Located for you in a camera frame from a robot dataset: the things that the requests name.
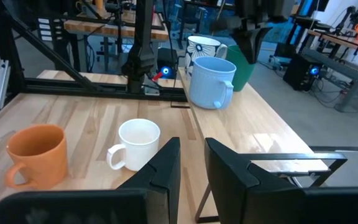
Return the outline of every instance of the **white wall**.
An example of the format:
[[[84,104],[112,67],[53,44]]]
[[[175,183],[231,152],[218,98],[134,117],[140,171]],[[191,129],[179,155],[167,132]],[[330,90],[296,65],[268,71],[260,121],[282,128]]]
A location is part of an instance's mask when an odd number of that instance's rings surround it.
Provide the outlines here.
[[[322,23],[336,27],[345,16],[346,11],[341,14],[343,10],[349,6],[358,6],[358,0],[330,0],[328,2],[327,8],[324,12],[314,12],[313,17],[320,20]],[[354,50],[349,50],[346,60],[358,64],[358,53],[356,56],[353,55]]]

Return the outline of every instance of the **gray floor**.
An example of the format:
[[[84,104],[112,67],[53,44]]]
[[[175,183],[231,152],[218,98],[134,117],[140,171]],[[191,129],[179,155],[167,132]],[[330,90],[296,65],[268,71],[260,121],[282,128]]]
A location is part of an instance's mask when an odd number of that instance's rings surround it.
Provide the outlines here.
[[[100,38],[93,37],[90,42],[96,50]],[[44,69],[54,69],[53,63],[44,57],[38,50],[31,46],[23,38],[16,41],[22,66],[27,77],[36,77]],[[267,59],[275,46],[263,43],[259,60],[267,62]],[[103,59],[95,62],[94,72],[103,73]],[[358,113],[339,113],[332,108],[321,105],[317,99],[309,93],[293,91],[282,78],[275,72],[261,64],[257,64],[249,83],[269,103],[269,105],[294,129],[298,135],[310,146],[358,146]],[[324,91],[338,90],[332,85],[324,84]],[[319,98],[326,101],[335,98],[337,93],[318,93]],[[351,111],[358,110],[358,102],[355,102]],[[328,181],[330,186],[358,186],[358,153],[347,152],[349,161],[337,171]]]

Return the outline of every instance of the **desk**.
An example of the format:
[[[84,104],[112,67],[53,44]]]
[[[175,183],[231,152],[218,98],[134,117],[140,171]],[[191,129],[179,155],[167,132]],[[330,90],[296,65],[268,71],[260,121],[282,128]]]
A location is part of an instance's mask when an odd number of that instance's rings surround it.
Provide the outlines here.
[[[315,51],[315,50],[309,49],[315,37],[320,37],[322,39],[329,40],[336,44],[335,47],[333,48],[333,51],[330,53],[330,55],[328,57]],[[338,61],[333,60],[333,58],[335,57],[340,46],[349,47],[350,49],[358,49],[358,40],[350,39],[348,37],[340,37],[340,36],[333,37],[330,35],[325,35],[325,34],[321,34],[319,32],[309,30],[308,35],[306,36],[305,40],[302,43],[300,52],[302,54],[305,54],[305,55],[325,64],[327,67],[329,67],[329,68],[345,75],[347,78],[350,78],[351,80],[353,80],[353,85],[348,87],[348,86],[343,85],[341,82],[339,82],[338,79],[334,76],[323,77],[327,81],[331,82],[332,84],[336,85],[337,87],[339,87],[342,90],[347,92],[344,99],[339,104],[335,105],[335,109],[337,109],[340,112],[345,112],[345,109],[349,105],[351,100],[353,100],[354,98],[358,98],[358,95],[357,95],[358,94],[358,70],[351,68],[347,65],[343,65],[343,64],[339,63]]]
[[[126,82],[124,77],[117,75],[83,75],[92,82]],[[180,69],[180,75],[184,75],[183,68]],[[66,73],[58,71],[44,71],[39,77],[70,79]],[[173,80],[158,82],[162,86],[173,86]],[[188,82],[183,80],[183,83],[187,90]],[[4,174],[12,165],[5,150],[6,143],[18,130],[36,123],[57,124],[65,130],[70,175],[53,190],[115,189],[134,173],[127,169],[111,170],[105,163],[107,149],[119,142],[117,129],[124,121],[146,118],[160,127],[160,146],[173,136],[180,137],[181,189],[178,223],[194,223],[196,207],[208,184],[204,163],[204,137],[215,137],[238,152],[311,152],[249,85],[235,94],[229,109],[238,111],[234,114],[228,114],[227,111],[205,111],[193,105],[191,110],[177,109],[171,108],[170,103],[164,101],[20,94],[0,112],[0,199],[17,192],[4,185]],[[327,170],[321,161],[260,161],[258,164],[273,172]],[[203,215],[216,214],[210,197]]]
[[[105,12],[105,14],[101,15],[103,18],[110,17],[111,13]],[[125,10],[122,14],[122,20],[125,22],[135,22],[135,11],[127,11]],[[153,25],[160,26],[162,21],[162,17],[160,14],[154,14]],[[85,35],[90,34],[92,31],[98,29],[103,24],[98,24],[94,22],[81,22],[81,21],[72,21],[68,20],[64,23],[65,30],[71,34],[76,34],[78,40],[84,39]],[[153,52],[155,54],[155,64],[157,64],[157,52],[159,43],[165,42],[169,38],[168,29],[164,24],[165,30],[157,30],[152,29],[152,47]],[[98,35],[105,37],[114,37],[118,36],[118,26],[106,25],[94,33],[92,35]],[[133,39],[135,36],[135,27],[122,27],[122,38],[123,39]],[[86,42],[84,40],[78,42],[78,52],[80,57],[80,71],[86,72],[88,69],[88,62],[86,58]],[[108,63],[108,57],[105,57],[105,63]]]
[[[185,16],[185,12],[186,12],[186,8],[187,5],[194,5],[194,6],[199,6],[199,7],[212,7],[212,8],[216,8],[216,9],[220,9],[220,6],[214,5],[214,4],[208,4],[206,2],[199,2],[199,1],[191,1],[191,0],[181,0],[183,2],[183,10],[182,10],[182,14],[180,15],[181,17],[181,21],[183,21],[183,18]],[[233,5],[228,5],[225,4],[223,6],[223,9],[225,10],[235,10],[236,7]],[[183,40],[183,30],[185,28],[185,23],[182,22],[180,24],[180,33],[179,33],[179,39],[178,39],[178,45],[179,45],[179,49],[183,49],[183,45],[181,44],[182,40]]]

